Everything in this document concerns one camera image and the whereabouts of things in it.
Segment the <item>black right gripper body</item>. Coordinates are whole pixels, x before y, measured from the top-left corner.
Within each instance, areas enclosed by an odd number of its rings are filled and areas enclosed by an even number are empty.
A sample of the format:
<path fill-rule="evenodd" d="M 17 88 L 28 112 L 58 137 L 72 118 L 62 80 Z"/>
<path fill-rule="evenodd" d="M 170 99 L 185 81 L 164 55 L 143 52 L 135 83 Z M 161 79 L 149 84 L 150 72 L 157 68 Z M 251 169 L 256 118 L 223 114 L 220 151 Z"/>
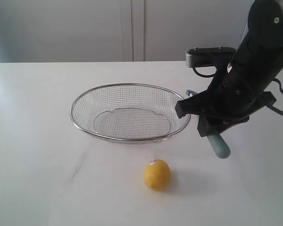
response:
<path fill-rule="evenodd" d="M 275 57 L 211 56 L 205 64 L 217 69 L 204 97 L 208 122 L 245 122 L 257 110 L 276 102 L 274 95 L 266 91 L 277 76 Z"/>

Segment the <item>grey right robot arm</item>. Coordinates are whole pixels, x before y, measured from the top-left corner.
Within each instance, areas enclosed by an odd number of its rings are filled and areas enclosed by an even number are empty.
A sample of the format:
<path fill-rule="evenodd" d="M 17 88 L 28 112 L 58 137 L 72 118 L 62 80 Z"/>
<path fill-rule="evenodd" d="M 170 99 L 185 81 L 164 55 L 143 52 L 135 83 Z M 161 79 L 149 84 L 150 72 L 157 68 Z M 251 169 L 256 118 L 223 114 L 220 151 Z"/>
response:
<path fill-rule="evenodd" d="M 266 90 L 283 69 L 283 0 L 256 0 L 248 15 L 248 32 L 238 49 L 193 48 L 186 53 L 189 68 L 213 66 L 208 88 L 178 101 L 179 118 L 199 116 L 198 132 L 206 137 L 247 122 L 257 110 L 274 107 L 276 98 Z"/>

